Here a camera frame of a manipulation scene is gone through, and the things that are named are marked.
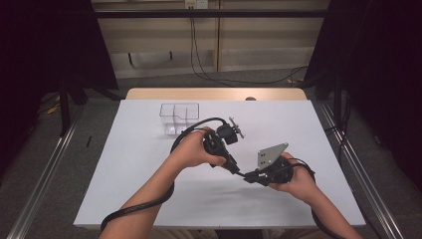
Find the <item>hand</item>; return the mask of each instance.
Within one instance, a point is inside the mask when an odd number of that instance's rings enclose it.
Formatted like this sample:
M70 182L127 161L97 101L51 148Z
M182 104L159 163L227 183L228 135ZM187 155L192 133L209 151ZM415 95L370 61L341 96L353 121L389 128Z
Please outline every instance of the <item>hand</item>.
M182 167L194 167L204 162L222 165L226 158L211 155L204 149L203 139L207 130L211 128L203 127L189 133L171 152L170 157L174 157Z
M286 159L294 158L288 152L283 152L282 157ZM298 163L293 159L289 160L289 162ZM308 171L301 166L294 167L294 174L289 183L270 183L268 186L278 191L289 192L293 197L307 204L322 193Z

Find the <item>clear plastic box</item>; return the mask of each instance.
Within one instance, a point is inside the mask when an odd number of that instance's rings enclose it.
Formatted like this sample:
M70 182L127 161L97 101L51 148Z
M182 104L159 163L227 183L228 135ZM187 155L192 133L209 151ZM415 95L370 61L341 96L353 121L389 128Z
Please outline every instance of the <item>clear plastic box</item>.
M181 134L188 127L198 122L199 104L162 104L159 115L165 134Z

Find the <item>metal rail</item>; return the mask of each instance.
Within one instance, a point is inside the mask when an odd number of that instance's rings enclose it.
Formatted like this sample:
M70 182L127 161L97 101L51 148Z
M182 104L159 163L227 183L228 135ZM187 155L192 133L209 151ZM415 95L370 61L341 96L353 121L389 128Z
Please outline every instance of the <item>metal rail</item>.
M51 180L57 167L62 160L63 154L68 147L69 142L74 134L76 123L81 118L83 108L79 108L76 112L76 116L71 126L69 127L66 134L60 137L53 154L50 157L47 166L45 167L40 179L37 182L34 190L31 193L30 198L24 206L24 209L19 214L18 219L13 225L7 239L23 239L25 238L29 227L31 226L34 217L43 202L44 196L49 188Z
M321 107L329 125L335 126L333 112L331 108L327 104L321 104ZM378 217L378 220L381 223L382 227L384 228L388 238L404 238L397 226L397 223L394 221L393 215L391 214L388 207L385 205L384 201L382 200L381 196L379 195L378 191L370 180L368 174L366 173L362 163L357 157L347 137L340 130L335 130L334 135L338 140L338 143L341 144L342 142L342 150L346 155L348 163L350 164L351 169L356 175L357 180L359 181L359 184L366 195L366 198L368 199L373 210L375 211L375 214Z
M129 10L112 9L89 11L35 11L33 14L55 17L96 17L96 18L326 18L358 15L355 11L298 10L298 9L168 9Z

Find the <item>forearm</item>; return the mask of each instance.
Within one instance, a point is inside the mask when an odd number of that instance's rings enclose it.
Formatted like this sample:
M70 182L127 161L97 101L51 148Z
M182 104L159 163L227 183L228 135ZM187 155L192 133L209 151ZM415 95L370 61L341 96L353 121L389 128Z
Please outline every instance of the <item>forearm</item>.
M306 201L306 204L313 209L319 221L331 232L347 239L362 238L321 191L312 200Z
M122 206L127 208L162 197L183 168L171 155ZM130 213L111 221L101 238L146 238L155 221L160 205Z

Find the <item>white table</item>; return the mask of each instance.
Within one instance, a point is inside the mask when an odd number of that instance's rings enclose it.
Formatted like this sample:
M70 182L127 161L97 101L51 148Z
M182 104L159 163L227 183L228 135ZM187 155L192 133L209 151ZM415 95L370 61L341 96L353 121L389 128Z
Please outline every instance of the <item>white table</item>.
M259 149L288 142L288 152L316 172L318 186L349 223L364 224L311 102L178 101L198 103L201 119L235 118L246 137L228 150L242 172L257 167ZM178 101L121 102L75 225L98 228L161 164L175 136L164 135L159 109L163 103ZM154 226L261 229L313 227L315 223L311 209L290 194L249 184L227 170L204 164L179 175L174 194L163 204Z

